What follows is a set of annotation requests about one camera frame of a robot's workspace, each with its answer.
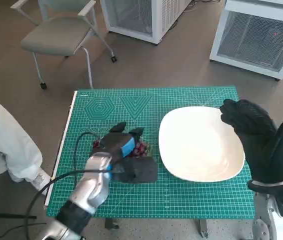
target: white plate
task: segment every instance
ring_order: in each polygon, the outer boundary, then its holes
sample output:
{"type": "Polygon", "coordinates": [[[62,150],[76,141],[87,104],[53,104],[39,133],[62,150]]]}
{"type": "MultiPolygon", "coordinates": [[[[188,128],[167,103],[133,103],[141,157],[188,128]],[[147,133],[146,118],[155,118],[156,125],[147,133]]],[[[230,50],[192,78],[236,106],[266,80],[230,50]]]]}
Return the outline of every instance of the white plate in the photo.
{"type": "Polygon", "coordinates": [[[194,182],[218,182],[235,177],[245,153],[234,129],[222,122],[221,111],[206,106],[177,108],[159,128],[163,164],[174,176],[194,182]]]}

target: triangle pattern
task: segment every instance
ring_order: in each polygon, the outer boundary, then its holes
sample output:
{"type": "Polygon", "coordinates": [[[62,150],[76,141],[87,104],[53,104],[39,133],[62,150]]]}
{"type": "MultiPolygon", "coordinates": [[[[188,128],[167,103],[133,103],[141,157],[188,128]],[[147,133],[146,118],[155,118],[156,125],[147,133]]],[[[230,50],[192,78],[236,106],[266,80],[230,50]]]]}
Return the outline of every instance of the triangle pattern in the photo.
{"type": "Polygon", "coordinates": [[[120,99],[129,115],[136,120],[152,99],[152,96],[122,96],[120,99]]]}

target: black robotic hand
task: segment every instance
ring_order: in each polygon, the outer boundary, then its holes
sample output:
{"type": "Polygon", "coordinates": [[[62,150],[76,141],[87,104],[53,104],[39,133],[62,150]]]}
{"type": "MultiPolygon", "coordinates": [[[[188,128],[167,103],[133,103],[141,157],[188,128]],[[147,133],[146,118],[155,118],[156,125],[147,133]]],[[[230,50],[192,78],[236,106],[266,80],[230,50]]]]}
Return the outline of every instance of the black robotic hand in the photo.
{"type": "Polygon", "coordinates": [[[127,157],[136,147],[144,128],[137,127],[124,132],[126,122],[113,126],[100,140],[100,146],[92,153],[107,152],[112,155],[112,179],[131,184],[152,183],[158,178],[158,165],[151,156],[127,157]]]}
{"type": "Polygon", "coordinates": [[[251,177],[264,184],[283,181],[283,122],[276,129],[268,113],[248,101],[226,99],[221,120],[231,125],[243,145],[251,177]]]}
{"type": "Polygon", "coordinates": [[[276,129],[268,113],[248,100],[226,99],[220,111],[243,145],[252,178],[248,187],[283,205],[283,122],[276,129]]]}

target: green cutting mat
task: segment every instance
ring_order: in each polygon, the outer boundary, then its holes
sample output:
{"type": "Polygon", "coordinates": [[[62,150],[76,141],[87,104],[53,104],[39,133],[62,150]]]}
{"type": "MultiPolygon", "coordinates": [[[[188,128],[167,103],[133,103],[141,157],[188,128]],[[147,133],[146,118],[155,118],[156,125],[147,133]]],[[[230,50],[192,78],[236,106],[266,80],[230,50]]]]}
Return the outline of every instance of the green cutting mat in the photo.
{"type": "MultiPolygon", "coordinates": [[[[218,108],[224,99],[237,100],[236,88],[172,87],[79,90],[58,164],[57,176],[73,170],[72,156],[77,137],[85,131],[103,136],[115,124],[127,122],[126,129],[145,127],[143,140],[153,146],[158,163],[158,180],[152,184],[110,183],[110,194],[96,217],[109,218],[194,218],[250,219],[254,217],[253,193],[247,164],[227,181],[194,183],[178,179],[164,167],[159,152],[158,132],[169,111],[187,106],[218,108]]],[[[94,137],[84,137],[78,146],[77,168],[83,169],[94,137]]],[[[54,216],[73,189],[74,178],[53,186],[47,215],[54,216]]]]}

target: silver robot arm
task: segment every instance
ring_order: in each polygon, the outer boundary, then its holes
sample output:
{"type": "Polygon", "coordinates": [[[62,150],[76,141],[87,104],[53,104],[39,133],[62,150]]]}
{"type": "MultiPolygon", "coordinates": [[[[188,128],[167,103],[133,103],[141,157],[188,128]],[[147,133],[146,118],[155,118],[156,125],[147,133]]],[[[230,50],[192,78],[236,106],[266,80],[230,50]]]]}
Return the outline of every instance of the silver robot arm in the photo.
{"type": "MultiPolygon", "coordinates": [[[[109,153],[97,152],[87,160],[85,169],[107,170],[111,160],[112,156],[109,153]]],[[[97,208],[107,199],[109,182],[109,173],[84,173],[58,215],[35,240],[85,239],[81,232],[97,208]]]]}

